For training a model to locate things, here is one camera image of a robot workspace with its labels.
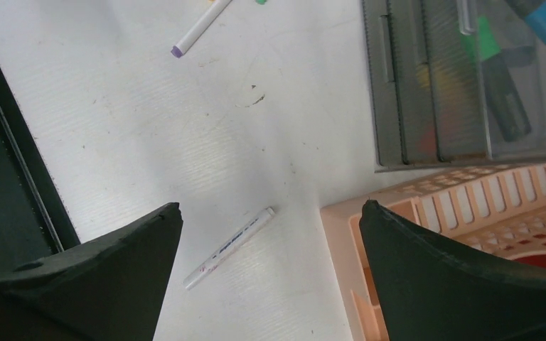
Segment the blue black marker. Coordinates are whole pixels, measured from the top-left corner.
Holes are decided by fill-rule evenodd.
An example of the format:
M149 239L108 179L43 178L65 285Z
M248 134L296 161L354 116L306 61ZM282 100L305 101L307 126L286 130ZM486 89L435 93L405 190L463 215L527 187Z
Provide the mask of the blue black marker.
M505 3L546 45L546 0L505 0Z

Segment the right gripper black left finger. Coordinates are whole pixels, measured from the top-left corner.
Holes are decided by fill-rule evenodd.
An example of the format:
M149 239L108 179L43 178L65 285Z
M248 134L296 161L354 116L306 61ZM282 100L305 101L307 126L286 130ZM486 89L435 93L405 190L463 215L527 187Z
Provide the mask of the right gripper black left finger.
M0 340L152 340L181 238L180 206L0 272Z

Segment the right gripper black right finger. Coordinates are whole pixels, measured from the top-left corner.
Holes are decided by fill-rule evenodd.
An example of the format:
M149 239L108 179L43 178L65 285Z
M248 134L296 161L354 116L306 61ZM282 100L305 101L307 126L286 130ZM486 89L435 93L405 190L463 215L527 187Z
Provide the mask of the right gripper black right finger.
M375 200L359 228L391 340L546 340L546 269L473 249Z

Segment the clear grey drawer box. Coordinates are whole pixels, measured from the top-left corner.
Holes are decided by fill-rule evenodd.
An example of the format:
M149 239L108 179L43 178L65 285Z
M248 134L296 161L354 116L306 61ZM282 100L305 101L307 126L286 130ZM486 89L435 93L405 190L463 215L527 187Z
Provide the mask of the clear grey drawer box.
M546 45L505 1L363 1L381 171L546 161ZM485 16L531 132L507 142L461 41Z

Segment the green highlighter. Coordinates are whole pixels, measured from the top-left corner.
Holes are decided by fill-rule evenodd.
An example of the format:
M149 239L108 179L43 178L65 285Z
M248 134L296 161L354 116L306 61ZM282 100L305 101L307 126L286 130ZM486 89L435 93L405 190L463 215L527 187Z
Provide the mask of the green highlighter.
M531 132L527 112L488 19L479 16L476 22L476 33L463 34L461 41L470 60L480 64L486 106L501 136L507 142L520 140Z

